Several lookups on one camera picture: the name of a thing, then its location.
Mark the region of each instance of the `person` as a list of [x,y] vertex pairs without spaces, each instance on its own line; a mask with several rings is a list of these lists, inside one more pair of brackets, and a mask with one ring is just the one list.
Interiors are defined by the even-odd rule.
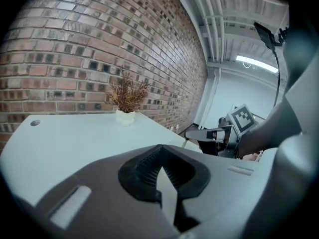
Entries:
[[[284,47],[288,79],[284,94],[305,71],[319,47],[317,13],[312,3],[316,0],[266,0],[289,5],[289,29]],[[263,149],[278,147],[285,139],[299,134],[298,119],[283,97],[266,120],[243,135],[237,150],[244,157]]]

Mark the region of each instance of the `potted plant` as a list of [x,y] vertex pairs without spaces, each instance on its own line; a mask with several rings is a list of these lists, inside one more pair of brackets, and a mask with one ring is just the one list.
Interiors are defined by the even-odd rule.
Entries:
[[122,77],[111,85],[112,91],[109,95],[111,103],[118,107],[115,112],[116,121],[123,126],[129,126],[134,122],[135,111],[148,95],[150,85],[145,81],[134,84],[132,77],[122,66],[121,72]]

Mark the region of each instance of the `black cable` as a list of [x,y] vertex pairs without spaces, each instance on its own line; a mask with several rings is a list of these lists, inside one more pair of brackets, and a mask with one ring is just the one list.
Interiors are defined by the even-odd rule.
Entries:
[[276,103],[277,103],[277,98],[278,98],[278,93],[279,93],[279,86],[280,86],[280,67],[279,67],[278,56],[277,56],[275,51],[273,51],[273,53],[275,55],[275,59],[276,59],[276,62],[277,62],[277,69],[278,69],[278,84],[277,84],[277,92],[276,92],[275,103],[274,103],[274,107],[275,107]]

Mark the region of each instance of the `brick wall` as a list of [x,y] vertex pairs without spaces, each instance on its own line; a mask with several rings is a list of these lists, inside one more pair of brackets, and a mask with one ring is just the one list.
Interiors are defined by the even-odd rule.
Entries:
[[121,65],[152,86],[140,112],[193,123],[207,74],[179,0],[29,0],[0,50],[0,149],[29,114],[114,112]]

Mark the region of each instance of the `light fixture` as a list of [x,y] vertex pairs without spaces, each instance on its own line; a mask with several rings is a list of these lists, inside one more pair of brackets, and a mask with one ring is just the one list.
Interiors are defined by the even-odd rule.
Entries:
[[236,60],[238,61],[242,61],[242,62],[246,62],[246,63],[250,63],[250,64],[253,64],[253,65],[256,65],[256,66],[259,66],[259,67],[262,67],[264,69],[267,69],[273,73],[277,73],[278,72],[278,69],[273,67],[273,66],[270,66],[270,65],[267,65],[263,62],[260,62],[258,60],[255,60],[255,59],[252,59],[252,58],[247,58],[247,57],[243,57],[243,56],[240,56],[238,55]]

